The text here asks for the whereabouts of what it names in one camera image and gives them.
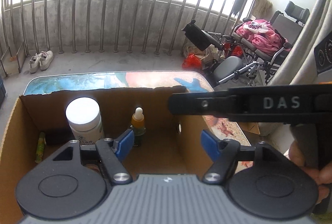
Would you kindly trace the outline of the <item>person's right hand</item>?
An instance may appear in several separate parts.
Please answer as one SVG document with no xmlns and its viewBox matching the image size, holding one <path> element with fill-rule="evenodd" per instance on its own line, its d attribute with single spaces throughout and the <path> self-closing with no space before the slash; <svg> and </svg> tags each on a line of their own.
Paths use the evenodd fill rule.
<svg viewBox="0 0 332 224">
<path fill-rule="evenodd" d="M 294 140 L 290 145 L 288 151 L 288 158 L 298 167 L 300 167 L 305 173 L 307 173 L 318 185 L 319 197 L 316 204 L 321 203 L 324 199 L 326 199 L 330 190 L 327 187 L 328 184 L 331 184 L 332 181 L 332 169 L 331 163 L 327 164 L 323 169 L 319 170 L 316 168 L 310 168 L 305 166 L 305 157 L 301 152 L 298 143 Z"/>
</svg>

